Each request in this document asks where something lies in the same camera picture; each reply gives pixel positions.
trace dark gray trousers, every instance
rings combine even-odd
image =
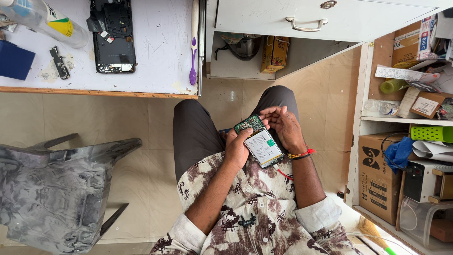
[[[288,106],[299,121],[294,93],[284,86],[273,86],[264,91],[258,105],[251,115],[260,114],[270,106]],[[283,153],[287,153],[274,129],[269,133]],[[225,140],[220,136],[209,112],[197,101],[186,99],[174,108],[173,116],[173,151],[176,180],[198,161],[225,150]]]

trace tiled floor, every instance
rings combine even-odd
[[[306,143],[323,187],[343,191],[352,141],[360,47],[275,82],[204,79],[199,101],[218,129],[248,117],[263,91],[284,85],[295,93]],[[100,243],[153,242],[181,213],[173,162],[173,107],[178,99],[0,93],[0,143],[27,147],[73,132],[57,148],[139,137],[143,147],[115,166],[106,217],[129,207]],[[0,244],[12,245],[0,226]]]

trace man's right hand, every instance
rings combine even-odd
[[[285,149],[291,154],[302,154],[307,151],[299,122],[287,106],[272,106],[260,111],[262,121],[269,121],[269,126],[277,132]]]

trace drawer handle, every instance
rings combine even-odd
[[[319,30],[321,30],[323,25],[327,24],[327,22],[328,22],[328,20],[319,20],[318,28],[302,28],[302,27],[296,26],[296,24],[295,24],[296,23],[296,18],[295,17],[286,17],[286,21],[291,23],[291,27],[294,30],[302,31],[302,32],[318,32]]]

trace white desk surface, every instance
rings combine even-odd
[[[87,29],[89,0],[46,2]],[[131,5],[138,63],[134,67],[135,73],[96,73],[91,32],[88,44],[84,48],[74,49],[18,25],[13,33],[4,30],[6,39],[35,52],[36,56],[25,81],[0,76],[0,86],[196,95],[198,85],[189,82],[192,65],[192,0],[132,0]],[[69,79],[44,80],[39,75],[52,60],[49,49],[55,45],[60,56],[70,54],[74,57],[74,68],[69,71]]]

